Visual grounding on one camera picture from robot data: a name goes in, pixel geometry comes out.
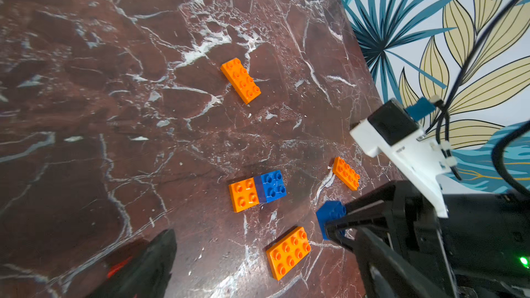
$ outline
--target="red marble countertop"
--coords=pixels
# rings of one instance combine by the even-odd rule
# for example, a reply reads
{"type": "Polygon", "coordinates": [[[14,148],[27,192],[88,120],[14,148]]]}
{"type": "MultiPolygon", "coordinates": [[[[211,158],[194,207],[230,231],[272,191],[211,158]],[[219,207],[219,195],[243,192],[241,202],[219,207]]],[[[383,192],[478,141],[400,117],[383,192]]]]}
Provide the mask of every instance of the red marble countertop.
{"type": "Polygon", "coordinates": [[[82,297],[174,228],[167,297],[364,294],[315,211],[399,174],[348,135],[381,102],[340,0],[0,0],[0,44],[0,292],[82,297]],[[278,169],[287,196],[234,213],[228,185],[278,169]],[[312,251],[276,281],[264,250],[295,225],[312,251]]]}

